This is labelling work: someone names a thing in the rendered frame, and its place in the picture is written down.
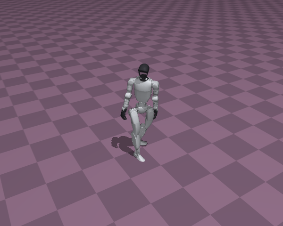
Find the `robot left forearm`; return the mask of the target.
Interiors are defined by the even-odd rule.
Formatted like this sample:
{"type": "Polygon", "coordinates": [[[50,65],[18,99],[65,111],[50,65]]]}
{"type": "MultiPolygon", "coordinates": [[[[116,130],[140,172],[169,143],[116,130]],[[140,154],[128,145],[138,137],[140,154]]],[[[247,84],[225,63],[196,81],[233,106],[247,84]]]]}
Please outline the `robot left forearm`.
{"type": "Polygon", "coordinates": [[[157,97],[157,102],[153,101],[153,111],[157,110],[158,111],[158,97],[157,97]]]}

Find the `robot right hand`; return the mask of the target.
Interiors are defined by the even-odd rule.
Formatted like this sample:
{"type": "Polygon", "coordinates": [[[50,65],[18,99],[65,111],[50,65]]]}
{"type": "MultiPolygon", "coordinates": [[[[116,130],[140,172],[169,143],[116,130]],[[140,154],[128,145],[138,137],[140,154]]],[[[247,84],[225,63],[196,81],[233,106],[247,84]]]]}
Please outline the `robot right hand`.
{"type": "Polygon", "coordinates": [[[122,119],[124,119],[124,120],[127,120],[127,118],[126,118],[126,116],[125,116],[126,110],[127,110],[127,109],[124,109],[124,111],[123,111],[123,110],[121,111],[121,117],[122,117],[122,119]]]}

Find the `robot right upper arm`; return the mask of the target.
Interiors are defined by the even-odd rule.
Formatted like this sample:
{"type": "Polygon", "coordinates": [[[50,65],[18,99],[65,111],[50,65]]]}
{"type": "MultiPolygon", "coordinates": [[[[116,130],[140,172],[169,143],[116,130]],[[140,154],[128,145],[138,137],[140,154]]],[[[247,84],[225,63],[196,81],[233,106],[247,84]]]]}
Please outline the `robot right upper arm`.
{"type": "Polygon", "coordinates": [[[130,78],[127,84],[127,93],[125,95],[125,98],[130,99],[132,97],[132,89],[133,89],[133,84],[136,78],[130,78]]]}

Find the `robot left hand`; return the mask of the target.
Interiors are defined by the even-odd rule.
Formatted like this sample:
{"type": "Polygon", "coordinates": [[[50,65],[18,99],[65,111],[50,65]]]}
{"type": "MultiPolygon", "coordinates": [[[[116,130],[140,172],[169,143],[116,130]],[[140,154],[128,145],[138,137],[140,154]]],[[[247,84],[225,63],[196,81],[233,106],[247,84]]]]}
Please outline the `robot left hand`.
{"type": "Polygon", "coordinates": [[[157,110],[154,110],[154,118],[153,119],[155,119],[156,118],[156,116],[157,116],[157,113],[158,113],[158,111],[157,110]]]}

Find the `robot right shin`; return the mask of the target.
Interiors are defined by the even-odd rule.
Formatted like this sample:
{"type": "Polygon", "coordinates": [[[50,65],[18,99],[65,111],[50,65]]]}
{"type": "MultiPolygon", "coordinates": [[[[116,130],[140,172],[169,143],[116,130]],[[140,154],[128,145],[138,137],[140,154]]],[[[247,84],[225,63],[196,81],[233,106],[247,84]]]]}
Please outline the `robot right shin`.
{"type": "Polygon", "coordinates": [[[131,136],[132,136],[132,143],[134,145],[136,155],[138,154],[140,155],[140,136],[137,135],[136,137],[133,132],[131,133],[131,136]]]}

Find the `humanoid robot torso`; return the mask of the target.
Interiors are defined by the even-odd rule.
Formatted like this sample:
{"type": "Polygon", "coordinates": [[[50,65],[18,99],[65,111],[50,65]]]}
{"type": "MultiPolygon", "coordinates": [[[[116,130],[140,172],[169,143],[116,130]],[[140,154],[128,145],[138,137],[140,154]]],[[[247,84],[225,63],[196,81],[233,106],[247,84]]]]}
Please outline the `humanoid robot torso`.
{"type": "Polygon", "coordinates": [[[147,81],[141,81],[141,77],[137,76],[134,81],[134,94],[139,101],[136,103],[137,113],[146,113],[148,105],[146,104],[152,94],[152,80],[151,78],[145,79],[147,81]]]}

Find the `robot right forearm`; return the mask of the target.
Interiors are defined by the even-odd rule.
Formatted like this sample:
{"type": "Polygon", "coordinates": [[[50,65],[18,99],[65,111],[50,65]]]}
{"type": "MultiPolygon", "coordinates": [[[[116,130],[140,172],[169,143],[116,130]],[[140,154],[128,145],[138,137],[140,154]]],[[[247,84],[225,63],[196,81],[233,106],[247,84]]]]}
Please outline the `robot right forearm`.
{"type": "Polygon", "coordinates": [[[127,108],[128,108],[129,101],[130,101],[130,99],[124,98],[124,104],[123,104],[123,107],[122,107],[122,110],[123,110],[123,111],[124,111],[124,109],[127,109],[127,108]]]}

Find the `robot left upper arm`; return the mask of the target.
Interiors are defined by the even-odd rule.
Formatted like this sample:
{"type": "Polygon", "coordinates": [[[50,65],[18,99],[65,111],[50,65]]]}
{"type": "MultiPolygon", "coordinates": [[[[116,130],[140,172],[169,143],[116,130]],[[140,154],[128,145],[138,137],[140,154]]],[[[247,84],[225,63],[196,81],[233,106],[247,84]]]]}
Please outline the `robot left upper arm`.
{"type": "Polygon", "coordinates": [[[157,102],[157,97],[158,97],[158,92],[159,92],[159,82],[158,81],[152,81],[151,84],[152,84],[152,87],[153,87],[152,101],[157,102]]]}

